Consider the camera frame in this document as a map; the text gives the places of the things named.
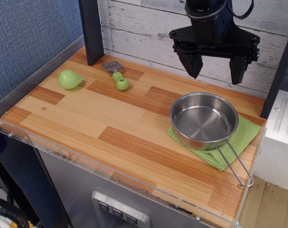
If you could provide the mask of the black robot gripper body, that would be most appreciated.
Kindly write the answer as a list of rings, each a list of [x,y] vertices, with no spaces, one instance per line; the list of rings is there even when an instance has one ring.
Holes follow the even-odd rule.
[[[241,56],[248,62],[258,60],[260,38],[239,28],[227,10],[209,19],[191,19],[191,23],[191,26],[174,29],[169,34],[181,62],[188,62],[195,56]]]

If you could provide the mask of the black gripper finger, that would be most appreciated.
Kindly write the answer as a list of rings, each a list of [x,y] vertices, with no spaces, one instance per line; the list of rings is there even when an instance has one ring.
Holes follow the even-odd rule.
[[[178,52],[177,55],[189,76],[196,79],[203,67],[201,54]]]
[[[230,73],[233,85],[242,83],[247,67],[248,63],[245,57],[234,57],[230,59]]]

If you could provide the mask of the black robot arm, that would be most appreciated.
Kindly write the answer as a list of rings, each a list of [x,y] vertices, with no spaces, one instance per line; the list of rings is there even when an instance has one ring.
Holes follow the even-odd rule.
[[[234,18],[245,19],[254,8],[241,16],[236,15],[230,0],[188,0],[186,15],[191,26],[174,29],[169,33],[173,50],[187,73],[197,78],[202,67],[202,57],[230,59],[231,80],[240,84],[249,64],[259,58],[259,36],[240,29]]]

